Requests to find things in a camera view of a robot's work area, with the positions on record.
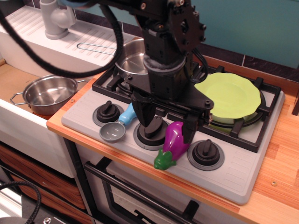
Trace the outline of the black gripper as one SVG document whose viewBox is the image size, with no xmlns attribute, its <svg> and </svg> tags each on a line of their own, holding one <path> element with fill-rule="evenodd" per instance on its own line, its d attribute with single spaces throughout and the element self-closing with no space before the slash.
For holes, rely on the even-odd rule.
<svg viewBox="0 0 299 224">
<path fill-rule="evenodd" d="M 164 65 L 146 56 L 143 63 L 147 75 L 124 77 L 125 82 L 134 88 L 131 101 L 139 122 L 148 127 L 157 108 L 171 112 L 183 121 L 184 143 L 190 144 L 198 122 L 209 122 L 214 106 L 211 99 L 195 88 L 206 74 L 190 58 Z"/>
</svg>

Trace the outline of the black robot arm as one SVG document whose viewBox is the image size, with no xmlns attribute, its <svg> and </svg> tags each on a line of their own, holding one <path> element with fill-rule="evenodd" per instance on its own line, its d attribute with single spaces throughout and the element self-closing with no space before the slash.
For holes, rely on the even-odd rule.
<svg viewBox="0 0 299 224">
<path fill-rule="evenodd" d="M 100 8 L 111 23 L 117 40 L 115 60 L 124 51 L 116 7 L 134 15 L 142 30 L 145 75 L 129 75 L 131 101 L 143 126 L 162 108 L 182 117 L 185 143 L 191 143 L 199 126 L 209 121 L 212 101 L 196 90 L 193 56 L 204 39 L 205 25 L 188 0 L 103 0 Z"/>
</svg>

